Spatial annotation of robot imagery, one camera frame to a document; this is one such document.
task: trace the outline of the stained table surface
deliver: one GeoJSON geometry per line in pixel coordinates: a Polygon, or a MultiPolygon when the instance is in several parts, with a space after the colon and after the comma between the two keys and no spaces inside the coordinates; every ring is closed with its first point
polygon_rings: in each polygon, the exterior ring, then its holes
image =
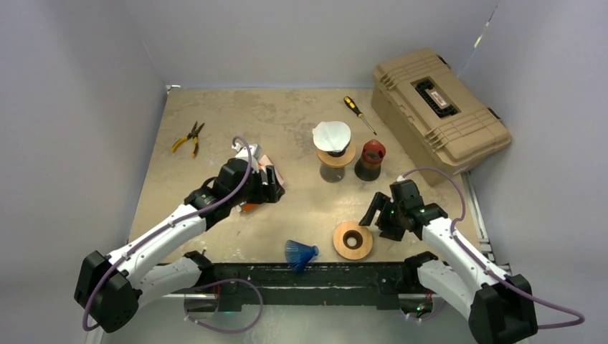
{"type": "MultiPolygon", "coordinates": [[[[319,262],[342,262],[333,248],[333,231],[342,221],[358,221],[365,214],[374,193],[390,194],[389,184],[414,164],[393,134],[371,108],[371,90],[172,90],[168,96],[154,145],[137,212],[130,231],[134,240],[182,204],[184,197],[203,181],[216,176],[222,164],[233,157],[232,138],[244,136],[259,143],[285,179],[286,194],[277,204],[265,204],[250,213],[233,210],[230,217],[208,232],[193,238],[164,259],[172,262],[183,253],[206,249],[213,262],[284,262],[289,239],[316,245],[319,262]],[[344,104],[348,95],[357,103],[377,136],[344,104]],[[338,183],[325,182],[313,144],[312,129],[321,121],[340,120],[351,129],[355,159],[346,166],[338,183]],[[199,134],[200,151],[191,157],[194,144],[185,142],[175,152],[171,146],[187,134],[195,121],[205,122],[199,134]],[[378,179],[364,182],[354,173],[361,147],[371,139],[386,147],[378,179]]],[[[460,200],[445,181],[429,187],[417,173],[416,182],[426,203],[435,202],[451,218],[460,215],[460,200]]],[[[456,178],[462,187],[462,179],[456,178]]],[[[479,239],[475,222],[467,210],[457,228],[475,246],[479,239]]],[[[413,234],[401,242],[380,238],[370,227],[374,245],[363,261],[399,261],[431,250],[413,234]]]]}

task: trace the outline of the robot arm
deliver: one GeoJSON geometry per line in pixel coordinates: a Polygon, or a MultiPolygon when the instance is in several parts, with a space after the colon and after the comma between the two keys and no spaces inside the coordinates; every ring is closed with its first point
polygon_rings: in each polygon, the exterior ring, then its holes
{"type": "Polygon", "coordinates": [[[442,296],[464,316],[478,343],[515,343],[538,331],[533,302],[509,290],[487,272],[491,270],[531,294],[530,284],[523,276],[508,276],[479,253],[457,229],[451,231],[452,220],[447,213],[436,204],[425,205],[413,181],[397,181],[390,189],[392,197],[376,193],[359,225],[369,226],[375,213],[380,211],[375,225],[380,229],[381,237],[401,241],[405,231],[411,231],[435,248],[448,265],[425,252],[420,256],[434,259],[417,262],[416,275],[412,279],[442,296]],[[472,253],[465,251],[456,237],[472,253]],[[471,254],[485,264],[485,269],[471,254]]]}
{"type": "Polygon", "coordinates": [[[214,278],[213,264],[204,257],[204,252],[189,252],[169,265],[157,264],[183,243],[227,218],[237,204],[276,203],[285,193],[277,182],[273,166],[267,166],[265,171],[259,169],[257,159],[262,155],[261,148],[251,145],[250,176],[241,189],[213,210],[178,221],[185,215],[218,204],[236,189],[247,170],[248,157],[243,152],[245,149],[237,146],[237,150],[240,151],[237,157],[229,159],[217,177],[210,178],[200,188],[192,191],[184,199],[184,204],[143,236],[105,256],[95,251],[84,259],[74,296],[83,308],[86,308],[103,275],[119,260],[122,261],[119,271],[113,271],[104,281],[90,308],[90,315],[105,332],[111,333],[123,327],[138,308],[156,298],[199,285],[200,282],[213,282],[209,281],[214,278]],[[156,233],[167,225],[170,228],[160,234],[156,233]],[[142,245],[131,252],[138,244],[142,245]]]}

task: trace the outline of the dark brown cylinder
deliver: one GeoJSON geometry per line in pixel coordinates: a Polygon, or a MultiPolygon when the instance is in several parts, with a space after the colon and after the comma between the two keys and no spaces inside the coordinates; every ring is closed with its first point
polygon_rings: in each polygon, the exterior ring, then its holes
{"type": "Polygon", "coordinates": [[[378,140],[370,140],[363,146],[361,157],[355,165],[355,174],[362,181],[375,181],[381,172],[386,148],[378,140]]]}

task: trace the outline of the tan toolbox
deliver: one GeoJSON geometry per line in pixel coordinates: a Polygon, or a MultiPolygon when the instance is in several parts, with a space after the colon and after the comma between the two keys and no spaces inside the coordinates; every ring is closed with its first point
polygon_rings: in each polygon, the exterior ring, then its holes
{"type": "MultiPolygon", "coordinates": [[[[429,48],[378,64],[374,82],[371,106],[416,167],[455,176],[511,141],[500,118],[429,48]]],[[[422,175],[431,186],[444,181],[422,175]]]]}

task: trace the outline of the screwdriver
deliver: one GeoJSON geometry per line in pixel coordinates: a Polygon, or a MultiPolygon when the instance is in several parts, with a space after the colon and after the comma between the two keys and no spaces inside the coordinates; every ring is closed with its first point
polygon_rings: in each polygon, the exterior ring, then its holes
{"type": "Polygon", "coordinates": [[[363,117],[363,113],[359,110],[357,105],[355,105],[355,102],[350,97],[344,97],[344,102],[346,103],[346,106],[348,106],[348,108],[351,109],[355,113],[355,115],[357,115],[357,117],[359,117],[365,122],[367,128],[369,128],[369,130],[371,130],[371,132],[377,136],[378,134],[376,134],[376,131],[371,127],[371,125],[369,125],[369,123],[367,123],[367,120],[365,119],[365,117],[363,117]]]}

